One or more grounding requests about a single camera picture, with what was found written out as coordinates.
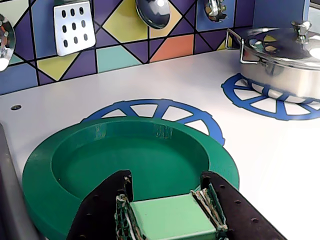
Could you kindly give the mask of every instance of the stainless steel pot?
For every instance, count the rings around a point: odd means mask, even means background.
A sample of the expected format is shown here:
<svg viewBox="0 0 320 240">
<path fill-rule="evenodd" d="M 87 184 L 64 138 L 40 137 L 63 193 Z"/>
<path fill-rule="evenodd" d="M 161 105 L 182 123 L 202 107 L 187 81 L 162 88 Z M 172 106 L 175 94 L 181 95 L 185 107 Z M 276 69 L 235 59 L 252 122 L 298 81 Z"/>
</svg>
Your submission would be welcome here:
<svg viewBox="0 0 320 240">
<path fill-rule="evenodd" d="M 292 103 L 320 103 L 320 35 L 308 32 L 311 23 L 293 28 L 256 28 L 237 34 L 241 74 L 258 85 L 255 90 Z"/>
</svg>

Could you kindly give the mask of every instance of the pot lid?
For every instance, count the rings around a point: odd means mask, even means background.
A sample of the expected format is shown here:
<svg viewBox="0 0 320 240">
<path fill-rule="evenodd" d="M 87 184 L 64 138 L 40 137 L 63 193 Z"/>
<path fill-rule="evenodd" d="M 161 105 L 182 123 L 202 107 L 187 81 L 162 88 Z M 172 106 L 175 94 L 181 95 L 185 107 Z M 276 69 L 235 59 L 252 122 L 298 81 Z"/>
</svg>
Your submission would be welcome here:
<svg viewBox="0 0 320 240">
<path fill-rule="evenodd" d="M 291 23 L 293 28 L 251 29 L 242 37 L 245 49 L 280 65 L 320 70 L 320 35 L 309 31 L 309 21 Z"/>
</svg>

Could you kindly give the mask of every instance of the orange tile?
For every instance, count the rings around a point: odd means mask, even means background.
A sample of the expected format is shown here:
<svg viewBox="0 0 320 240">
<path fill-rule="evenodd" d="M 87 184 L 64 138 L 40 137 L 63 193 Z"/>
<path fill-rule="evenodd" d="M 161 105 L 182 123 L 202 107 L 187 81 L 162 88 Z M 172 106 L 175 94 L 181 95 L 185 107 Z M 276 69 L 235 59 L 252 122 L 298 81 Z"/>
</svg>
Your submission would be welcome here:
<svg viewBox="0 0 320 240">
<path fill-rule="evenodd" d="M 194 35 L 169 37 L 153 55 L 150 63 L 192 55 L 194 50 Z"/>
</svg>

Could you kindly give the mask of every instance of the lid handle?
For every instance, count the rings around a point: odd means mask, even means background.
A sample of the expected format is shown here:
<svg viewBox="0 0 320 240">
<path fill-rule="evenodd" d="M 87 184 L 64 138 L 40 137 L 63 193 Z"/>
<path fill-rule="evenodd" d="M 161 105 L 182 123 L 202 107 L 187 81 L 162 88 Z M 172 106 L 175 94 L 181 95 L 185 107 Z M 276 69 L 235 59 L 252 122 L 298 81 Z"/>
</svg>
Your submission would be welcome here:
<svg viewBox="0 0 320 240">
<path fill-rule="evenodd" d="M 298 34 L 297 41 L 300 43 L 305 43 L 308 41 L 307 33 L 311 28 L 312 24 L 309 21 L 304 21 L 302 23 L 298 23 L 296 21 L 291 22 L 295 32 Z"/>
</svg>

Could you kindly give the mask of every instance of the blue burner graphic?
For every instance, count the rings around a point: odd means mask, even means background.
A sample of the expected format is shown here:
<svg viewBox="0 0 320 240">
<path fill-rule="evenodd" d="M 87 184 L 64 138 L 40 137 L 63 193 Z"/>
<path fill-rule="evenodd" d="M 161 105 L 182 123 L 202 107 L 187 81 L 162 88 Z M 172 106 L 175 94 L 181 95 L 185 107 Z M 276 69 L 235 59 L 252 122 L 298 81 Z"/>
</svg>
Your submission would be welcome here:
<svg viewBox="0 0 320 240">
<path fill-rule="evenodd" d="M 229 79 L 227 79 L 222 85 L 222 89 L 224 94 L 227 96 L 228 99 L 230 99 L 232 101 L 232 103 L 234 105 L 236 105 L 239 108 L 243 108 L 246 109 L 250 112 L 256 113 L 256 114 L 260 114 L 266 117 L 270 117 L 270 118 L 274 118 L 277 120 L 282 120 L 282 121 L 289 121 L 289 120 L 310 120 L 310 119 L 316 119 L 320 117 L 320 109 L 316 110 L 312 107 L 310 107 L 309 103 L 312 102 L 312 100 L 306 100 L 303 103 L 291 103 L 291 104 L 297 104 L 298 106 L 304 108 L 305 110 L 307 110 L 309 113 L 306 114 L 296 114 L 296 115 L 292 115 L 292 114 L 287 114 L 286 111 L 286 107 L 285 107 L 285 103 L 283 100 L 287 99 L 289 97 L 288 93 L 284 93 L 281 97 L 279 97 L 277 100 L 275 101 L 276 104 L 276 111 L 275 112 L 270 112 L 270 111 L 266 111 L 257 107 L 252 106 L 252 104 L 257 103 L 259 101 L 262 101 L 264 99 L 269 98 L 267 95 L 261 95 L 261 96 L 256 96 L 253 98 L 249 98 L 246 100 L 241 100 L 235 93 L 235 90 L 247 90 L 247 91 L 255 91 L 252 88 L 252 83 L 255 83 L 257 85 L 258 84 L 256 82 L 253 82 L 252 80 L 248 80 L 248 86 L 238 86 L 236 85 L 236 82 L 241 80 L 241 79 L 245 79 L 240 73 L 230 77 Z M 270 86 L 266 85 L 266 86 L 262 86 L 263 90 L 262 93 L 266 94 L 269 92 L 270 90 Z"/>
<path fill-rule="evenodd" d="M 130 117 L 138 117 L 137 113 L 131 108 L 131 106 L 136 105 L 157 105 L 153 114 L 153 118 L 159 119 L 164 116 L 169 107 L 175 107 L 188 111 L 192 114 L 191 116 L 179 119 L 176 122 L 180 124 L 187 124 L 202 120 L 208 129 L 209 136 L 215 139 L 222 146 L 225 144 L 225 139 L 223 138 L 221 128 L 208 112 L 181 102 L 172 101 L 170 99 L 137 99 L 130 101 L 119 101 L 94 112 L 87 118 L 83 119 L 82 122 L 100 119 L 104 115 L 115 110 L 121 110 L 125 115 Z"/>
</svg>

